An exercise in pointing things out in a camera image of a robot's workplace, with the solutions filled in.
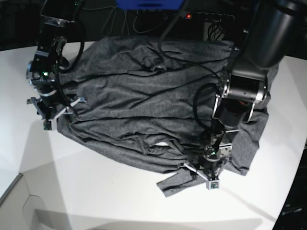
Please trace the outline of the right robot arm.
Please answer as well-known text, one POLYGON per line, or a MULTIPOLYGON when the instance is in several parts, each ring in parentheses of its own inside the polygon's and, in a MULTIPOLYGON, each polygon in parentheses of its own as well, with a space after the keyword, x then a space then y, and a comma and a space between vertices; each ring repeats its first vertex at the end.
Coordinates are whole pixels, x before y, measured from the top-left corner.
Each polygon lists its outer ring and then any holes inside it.
POLYGON ((69 73, 76 67, 84 50, 83 28, 77 23, 84 3, 83 0, 47 0, 40 13, 43 23, 37 50, 26 71, 26 78, 39 98, 31 97, 27 103, 36 108, 46 131, 57 128, 60 116, 76 114, 75 105, 85 101, 76 94, 65 95, 59 80, 60 74, 69 73), (62 54, 67 43, 65 32, 69 24, 77 26, 80 36, 80 48, 72 63, 62 54))

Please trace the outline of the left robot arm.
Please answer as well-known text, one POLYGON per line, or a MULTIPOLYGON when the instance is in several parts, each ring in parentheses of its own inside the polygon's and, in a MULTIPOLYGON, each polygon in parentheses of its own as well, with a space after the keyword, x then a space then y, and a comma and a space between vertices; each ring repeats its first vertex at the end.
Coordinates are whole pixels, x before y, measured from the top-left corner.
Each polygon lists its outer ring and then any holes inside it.
POLYGON ((285 56, 306 12, 304 0, 260 1, 243 46, 219 83, 208 83, 197 90, 193 115, 204 130, 204 150, 184 166, 200 176, 207 189, 220 187, 219 175, 231 159, 238 127, 249 122, 255 106, 266 100, 268 71, 285 56), (197 108, 200 94, 208 89, 215 90, 215 104, 210 124, 205 125, 197 108))

